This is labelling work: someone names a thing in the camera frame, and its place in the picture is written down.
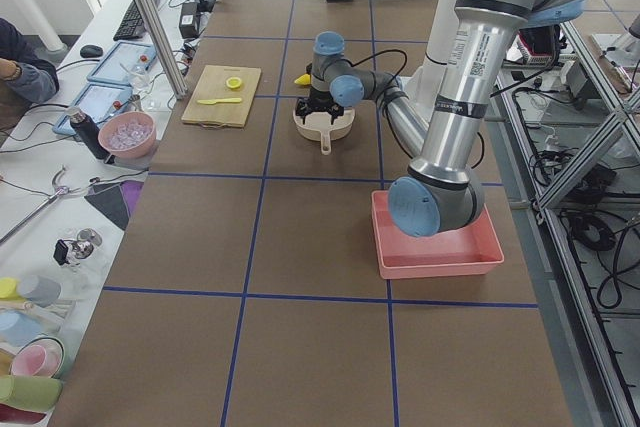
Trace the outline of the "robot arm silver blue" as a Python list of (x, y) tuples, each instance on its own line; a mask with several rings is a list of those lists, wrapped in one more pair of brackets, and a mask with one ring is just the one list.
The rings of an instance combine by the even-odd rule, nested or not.
[(294, 111), (299, 120), (319, 113), (335, 121), (363, 100), (377, 104), (411, 157), (407, 176), (389, 189), (388, 205), (395, 225), (414, 237), (460, 229), (479, 217), (484, 195), (468, 159), (502, 61), (519, 30), (572, 20), (586, 0), (440, 1), (457, 22), (441, 27), (453, 38), (429, 115), (396, 75), (356, 68), (344, 56), (343, 37), (332, 31), (315, 39), (310, 93)]

